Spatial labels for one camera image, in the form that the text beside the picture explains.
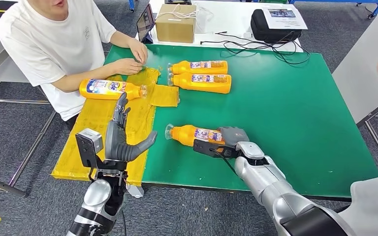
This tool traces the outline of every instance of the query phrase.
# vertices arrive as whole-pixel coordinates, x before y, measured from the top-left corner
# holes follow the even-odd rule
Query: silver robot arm
[[[336,212],[298,194],[275,162],[250,142],[243,129],[220,127],[219,130],[225,146],[195,140],[193,150],[224,160],[236,158],[234,172],[266,208],[279,236],[356,236]]]
[[[103,149],[102,136],[91,129],[76,134],[82,164],[91,168],[89,179],[92,184],[67,236],[105,236],[112,231],[122,212],[127,191],[127,163],[156,141],[157,132],[153,131],[137,145],[126,143],[126,118],[130,111],[129,108],[125,110],[127,102],[123,93],[115,106],[113,119],[108,123],[103,162],[96,155]],[[91,177],[93,169],[96,169],[95,179]]]

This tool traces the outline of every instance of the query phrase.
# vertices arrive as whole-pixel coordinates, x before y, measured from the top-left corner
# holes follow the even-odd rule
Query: gray robotic glove
[[[244,129],[240,129],[238,127],[223,126],[219,127],[218,131],[221,132],[225,145],[228,147],[234,148],[238,142],[250,141]]]
[[[121,94],[115,106],[113,119],[108,123],[105,140],[106,161],[133,161],[156,141],[157,131],[152,131],[145,140],[137,145],[126,143],[126,119],[131,110],[131,108],[125,110],[127,103],[126,93]]]

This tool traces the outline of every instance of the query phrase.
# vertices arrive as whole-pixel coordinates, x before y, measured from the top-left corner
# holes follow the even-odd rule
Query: floor
[[[120,31],[135,35],[135,22],[148,0],[136,2],[134,13],[126,0],[95,0]],[[371,21],[364,5],[354,3],[295,4],[309,31],[300,41],[311,52],[322,53],[333,71]],[[0,84],[0,98],[43,99],[28,84]],[[0,104],[0,180],[10,176],[26,155],[50,115],[49,106]],[[373,120],[378,131],[378,118]],[[378,148],[365,127],[360,128],[378,166]],[[52,122],[17,186],[29,197],[19,199],[0,191],[0,236],[65,235],[88,182],[56,180],[49,174],[64,147],[69,131],[59,116]],[[344,203],[318,201],[338,208]],[[129,236],[145,235],[256,235],[275,236],[265,209],[250,193],[223,193],[150,187],[141,199],[129,197],[125,209]],[[112,235],[123,235],[122,224]]]

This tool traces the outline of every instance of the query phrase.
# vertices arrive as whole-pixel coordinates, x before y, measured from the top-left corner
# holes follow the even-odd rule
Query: black cable
[[[270,48],[275,54],[276,54],[276,58],[287,63],[287,64],[290,64],[290,65],[298,65],[298,64],[302,64],[302,63],[305,63],[309,60],[309,58],[311,57],[310,53],[304,49],[301,45],[299,45],[297,42],[295,42],[295,40],[293,40],[293,36],[294,36],[294,31],[291,31],[289,32],[285,37],[283,37],[282,39],[278,40],[278,41],[275,41],[275,42],[271,42],[271,43],[266,43],[266,42],[260,42],[260,41],[253,41],[253,40],[250,40],[250,39],[247,39],[247,38],[241,38],[241,37],[238,37],[238,36],[235,36],[235,35],[230,35],[230,34],[225,34],[227,33],[226,31],[224,32],[218,32],[216,34],[218,35],[221,35],[221,36],[228,36],[228,37],[234,37],[234,38],[238,38],[238,39],[241,39],[241,40],[246,40],[248,41],[248,43],[245,43],[245,44],[242,44],[242,43],[238,43],[238,42],[234,42],[234,41],[230,41],[230,40],[223,40],[223,41],[201,41],[200,43],[223,43],[223,46],[225,47],[225,49],[227,49],[229,52],[233,53],[234,55],[237,55],[245,50],[254,50],[254,49],[267,49],[267,48]],[[292,42],[293,45],[295,46],[295,50],[293,52],[280,52],[278,51],[278,48],[280,48],[281,46],[283,46],[284,44],[286,43],[289,43],[289,42]],[[233,49],[230,49],[227,44],[234,44],[238,47],[240,47],[241,49],[237,49],[237,51],[233,50]],[[257,46],[257,47],[247,47],[248,45],[250,44],[259,44],[260,46]],[[306,54],[307,54],[307,58],[303,61],[300,61],[300,62],[290,62],[288,58],[286,58],[286,56],[291,56],[293,54],[296,53],[296,49],[297,47],[301,48]]]
[[[89,180],[93,183],[95,182],[95,180],[92,178],[92,172],[94,171],[94,168],[91,167],[91,170],[89,171],[89,174],[88,174],[88,177],[89,177]]]
[[[126,236],[126,224],[125,224],[125,215],[124,215],[124,210],[121,210],[123,214],[123,223],[124,223],[124,235]]]
[[[212,149],[212,148],[210,149],[210,151],[213,151],[216,154],[218,154],[227,163],[227,165],[231,168],[231,170],[234,172],[234,174],[236,176],[238,176],[237,173],[235,172],[235,169],[231,166],[231,164],[227,161],[227,159],[219,151]]]

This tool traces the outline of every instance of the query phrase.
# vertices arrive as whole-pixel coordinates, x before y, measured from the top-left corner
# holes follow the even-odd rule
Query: plastic bottle
[[[193,74],[227,74],[228,63],[224,60],[210,61],[181,61],[177,64],[169,63],[169,72],[174,75],[183,74],[185,72]]]
[[[169,86],[179,86],[183,89],[206,92],[229,93],[231,90],[230,75],[206,75],[183,73],[180,75],[169,74]]]
[[[193,146],[193,141],[195,139],[225,145],[221,132],[217,130],[197,128],[190,124],[181,127],[175,127],[172,124],[168,124],[164,135],[166,139],[174,139],[181,144],[190,147]]]
[[[145,85],[136,86],[127,82],[110,80],[84,80],[79,87],[80,94],[85,98],[117,100],[121,93],[126,92],[128,100],[147,97]]]

